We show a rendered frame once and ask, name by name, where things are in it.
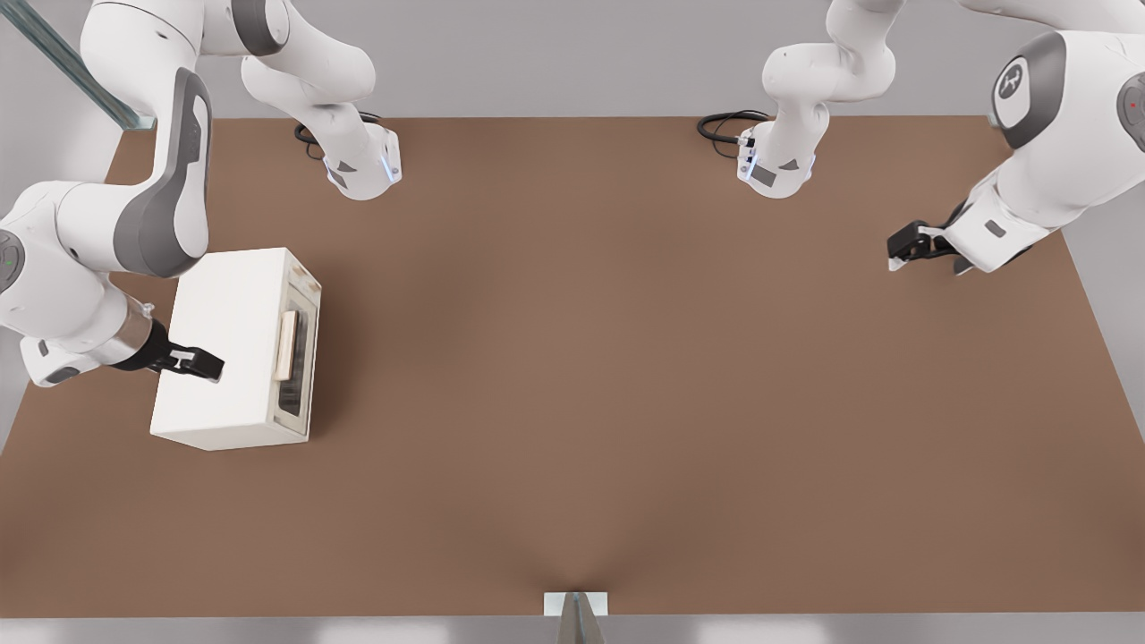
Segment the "white oven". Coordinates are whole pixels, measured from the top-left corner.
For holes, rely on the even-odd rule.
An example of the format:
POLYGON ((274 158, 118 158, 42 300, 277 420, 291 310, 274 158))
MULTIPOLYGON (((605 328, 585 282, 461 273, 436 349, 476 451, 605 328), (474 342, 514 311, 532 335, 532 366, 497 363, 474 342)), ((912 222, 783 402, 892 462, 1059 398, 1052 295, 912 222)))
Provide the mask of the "white oven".
POLYGON ((218 383, 164 372, 151 435, 202 450, 306 443, 319 282, 289 249, 205 254, 177 282, 169 337, 224 360, 218 383), (299 311, 292 379, 274 382, 279 319, 299 311))

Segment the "silver frame post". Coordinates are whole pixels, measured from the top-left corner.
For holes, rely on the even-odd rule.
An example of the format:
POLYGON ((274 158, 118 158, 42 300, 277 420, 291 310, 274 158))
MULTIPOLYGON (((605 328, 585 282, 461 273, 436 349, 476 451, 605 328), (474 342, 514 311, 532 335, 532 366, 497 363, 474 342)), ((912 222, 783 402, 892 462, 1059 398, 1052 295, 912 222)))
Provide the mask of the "silver frame post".
POLYGON ((559 616, 556 644, 606 644, 598 616, 609 615, 607 592, 545 592, 544 616, 559 616))
POLYGON ((26 0, 0 0, 0 15, 3 15, 21 36, 34 45, 120 128, 150 131, 155 127, 156 119, 151 115, 135 113, 131 107, 104 89, 90 74, 81 55, 26 0))

